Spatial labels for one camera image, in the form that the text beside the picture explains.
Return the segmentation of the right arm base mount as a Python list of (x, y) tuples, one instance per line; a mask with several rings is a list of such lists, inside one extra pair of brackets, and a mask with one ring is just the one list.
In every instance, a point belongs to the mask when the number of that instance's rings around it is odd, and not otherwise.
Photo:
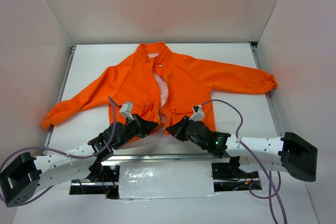
[(233, 162), (212, 163), (214, 192), (262, 190), (258, 172), (246, 173)]

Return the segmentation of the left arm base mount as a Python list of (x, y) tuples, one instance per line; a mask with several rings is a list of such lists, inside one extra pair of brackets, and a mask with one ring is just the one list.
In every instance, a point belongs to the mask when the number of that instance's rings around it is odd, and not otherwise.
[(105, 199), (119, 199), (119, 175), (120, 165), (101, 166), (93, 180), (72, 180), (69, 195), (101, 195)]

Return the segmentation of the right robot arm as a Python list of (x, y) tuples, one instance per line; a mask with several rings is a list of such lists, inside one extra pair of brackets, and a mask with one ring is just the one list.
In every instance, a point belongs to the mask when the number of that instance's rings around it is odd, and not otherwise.
[(191, 141), (216, 158), (229, 158), (233, 177), (265, 169), (287, 172), (304, 182), (315, 182), (318, 149), (299, 135), (287, 132), (274, 138), (242, 137), (210, 130), (187, 116), (166, 129), (174, 138)]

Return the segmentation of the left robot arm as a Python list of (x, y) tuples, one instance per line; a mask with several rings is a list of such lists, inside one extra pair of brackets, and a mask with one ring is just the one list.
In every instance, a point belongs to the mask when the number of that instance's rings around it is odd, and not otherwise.
[(76, 179), (98, 181), (103, 175), (101, 163), (133, 138), (144, 138), (158, 127), (137, 114), (125, 123), (114, 122), (97, 137), (80, 147), (50, 155), (32, 156), (28, 149), (19, 152), (1, 171), (1, 190), (7, 207), (32, 201), (35, 193)]

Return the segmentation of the orange zip jacket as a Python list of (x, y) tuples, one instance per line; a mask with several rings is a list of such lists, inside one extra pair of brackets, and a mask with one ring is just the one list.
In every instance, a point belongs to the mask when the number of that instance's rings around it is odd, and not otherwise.
[(132, 102), (132, 111), (164, 129), (193, 114), (202, 105), (203, 122), (215, 130), (213, 91), (265, 94), (277, 88), (273, 75), (259, 69), (196, 59), (172, 52), (163, 42), (139, 44), (136, 51), (73, 98), (58, 102), (41, 122), (44, 129), (57, 126), (78, 112), (108, 105), (112, 110)]

